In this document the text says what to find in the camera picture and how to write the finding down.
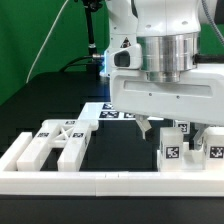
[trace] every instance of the green wall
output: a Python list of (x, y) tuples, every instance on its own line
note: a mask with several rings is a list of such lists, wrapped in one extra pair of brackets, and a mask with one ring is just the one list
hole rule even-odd
[[(0, 105), (18, 91), (64, 0), (0, 0)], [(108, 46), (106, 7), (93, 15), (99, 52)], [(202, 53), (222, 53), (208, 26), (201, 35)], [(81, 0), (70, 0), (32, 77), (57, 71), (66, 62), (88, 54), (85, 14)]]

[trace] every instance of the black surface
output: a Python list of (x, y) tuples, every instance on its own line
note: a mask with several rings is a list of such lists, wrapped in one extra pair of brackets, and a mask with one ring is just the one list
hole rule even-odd
[[(77, 118), (85, 102), (97, 101), (110, 101), (109, 89), (94, 75), (38, 75), (0, 107), (0, 151), (21, 131), (35, 133), (46, 119)], [(144, 142), (134, 121), (100, 122), (81, 169), (154, 170), (159, 127), (167, 125), (170, 121), (152, 122), (153, 138)], [(43, 169), (54, 170), (59, 154), (53, 150)], [(223, 198), (0, 196), (1, 224), (222, 224), (223, 210)]]

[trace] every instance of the metal cylinder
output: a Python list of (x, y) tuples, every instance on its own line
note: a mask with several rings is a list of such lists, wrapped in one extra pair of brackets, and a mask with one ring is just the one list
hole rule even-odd
[(138, 37), (142, 46), (142, 70), (154, 82), (178, 82), (180, 72), (195, 68), (193, 56), (198, 53), (198, 33)]

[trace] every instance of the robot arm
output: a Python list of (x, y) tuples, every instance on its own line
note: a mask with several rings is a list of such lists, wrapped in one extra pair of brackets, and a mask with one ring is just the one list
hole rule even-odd
[[(115, 109), (141, 116), (224, 125), (224, 65), (194, 61), (199, 53), (200, 22), (206, 22), (199, 16), (200, 0), (133, 3), (138, 16), (136, 44), (109, 54)], [(207, 3), (214, 12), (218, 1)]]

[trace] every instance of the white cube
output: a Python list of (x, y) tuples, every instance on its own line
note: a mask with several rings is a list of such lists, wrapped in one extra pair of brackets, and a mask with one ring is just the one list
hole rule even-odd
[(189, 121), (174, 120), (174, 127), (180, 128), (184, 135), (190, 134), (191, 123)]
[(183, 133), (180, 128), (160, 129), (160, 171), (180, 171), (183, 157)]
[(203, 168), (224, 170), (224, 128), (209, 127), (204, 132)]

